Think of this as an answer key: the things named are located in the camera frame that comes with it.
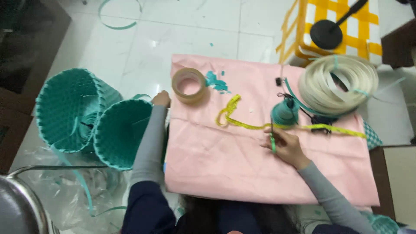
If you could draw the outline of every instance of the basket rim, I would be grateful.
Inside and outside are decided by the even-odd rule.
[[[45,90],[46,90],[47,84],[49,82],[51,82],[52,79],[56,79],[57,77],[63,75],[64,73],[72,72],[74,70],[82,70],[82,71],[86,72],[89,75],[89,77],[92,78],[92,80],[94,82],[94,85],[95,85],[96,91],[97,91],[97,96],[98,96],[98,109],[99,109],[96,123],[98,123],[98,119],[100,118],[101,114],[104,112],[103,110],[101,110],[102,102],[103,102],[102,101],[103,94],[98,91],[98,88],[99,88],[98,86],[100,85],[99,82],[101,82],[101,80],[99,80],[99,78],[97,78],[92,72],[90,72],[86,68],[67,69],[67,70],[61,71],[58,74],[56,74],[56,75],[52,76],[51,78],[47,79],[45,81],[45,83],[43,84],[43,86],[42,86],[42,88],[41,88],[41,90],[40,90],[40,92],[39,92],[39,94],[38,94],[38,96],[36,97],[36,100],[35,100],[35,117],[36,117],[36,125],[39,129],[39,136],[49,147],[51,145],[53,145],[55,142],[50,142],[49,140],[45,139],[45,137],[44,137],[45,128],[43,126],[39,125],[40,116],[42,116],[42,114],[40,114],[40,110],[42,110],[42,108],[40,106],[40,103],[42,103],[42,101],[43,101],[42,96],[46,94]],[[94,135],[94,132],[95,132],[96,128],[97,128],[97,124],[94,125],[94,128],[92,129],[92,133],[91,133],[91,136],[88,139],[88,142],[86,144],[84,144],[80,149],[77,149],[77,150],[57,149],[57,150],[60,151],[60,152],[65,152],[65,153],[75,153],[75,152],[82,151],[83,149],[85,149],[87,146],[89,146],[92,143],[91,140],[93,139],[93,135]]]
[[[106,112],[112,111],[112,109],[116,108],[119,105],[123,105],[126,102],[144,102],[144,103],[148,103],[152,107],[152,104],[150,102],[142,100],[142,99],[127,99],[127,100],[122,100],[120,102],[116,102],[113,105],[111,105],[109,108],[107,108],[103,112],[103,114],[100,116],[100,118],[98,119],[97,128],[95,129],[95,133],[94,133],[94,136],[93,136],[94,137],[94,151],[95,151],[95,154],[98,156],[98,158],[101,160],[101,162],[105,163],[109,167],[119,169],[119,170],[131,170],[133,166],[131,166],[131,167],[122,167],[122,166],[119,166],[119,165],[115,165],[115,164],[109,162],[108,160],[106,160],[105,159],[106,157],[104,157],[103,155],[101,155],[99,153],[100,152],[99,151],[100,147],[98,145],[101,144],[101,140],[97,139],[96,136],[100,135],[100,132],[102,131],[102,130],[98,130],[98,127],[101,125],[102,117],[104,117],[104,119],[105,119],[105,116],[107,115]]]

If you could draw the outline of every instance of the black stand base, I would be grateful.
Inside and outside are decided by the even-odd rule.
[[[330,20],[320,20],[311,27],[312,41],[324,50],[333,50],[342,42],[342,31]]]

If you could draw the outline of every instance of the clear plastic bag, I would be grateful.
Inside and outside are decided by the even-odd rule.
[[[49,148],[27,153],[31,165],[63,165]],[[74,166],[98,165],[89,155],[68,154]],[[93,214],[115,207],[113,192],[121,173],[112,168],[79,169],[92,198]],[[118,232],[124,212],[106,212],[91,217],[84,188],[72,170],[29,171],[20,176],[35,191],[54,225],[61,231],[71,229],[76,234],[105,234]]]

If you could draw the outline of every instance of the hand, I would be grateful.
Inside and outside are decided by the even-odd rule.
[[[161,105],[166,108],[171,107],[171,99],[169,98],[168,92],[165,90],[162,90],[160,93],[158,93],[152,100],[152,103],[156,105]]]
[[[265,129],[265,133],[270,134],[271,129]],[[310,161],[300,148],[299,137],[291,135],[280,128],[273,129],[275,139],[276,154],[285,162],[294,166],[297,170],[306,168]],[[267,137],[266,143],[261,147],[272,149],[270,137]]]

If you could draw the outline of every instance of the roll of packing tape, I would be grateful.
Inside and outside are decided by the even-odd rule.
[[[184,94],[179,90],[179,85],[181,82],[183,82],[186,79],[195,80],[199,84],[199,89],[194,94]],[[197,69],[193,68],[182,68],[179,71],[173,75],[172,78],[172,88],[175,92],[176,96],[178,97],[179,101],[185,104],[194,104],[199,102],[205,92],[206,92],[206,86],[205,86],[205,77],[202,75],[201,72],[199,72]]]

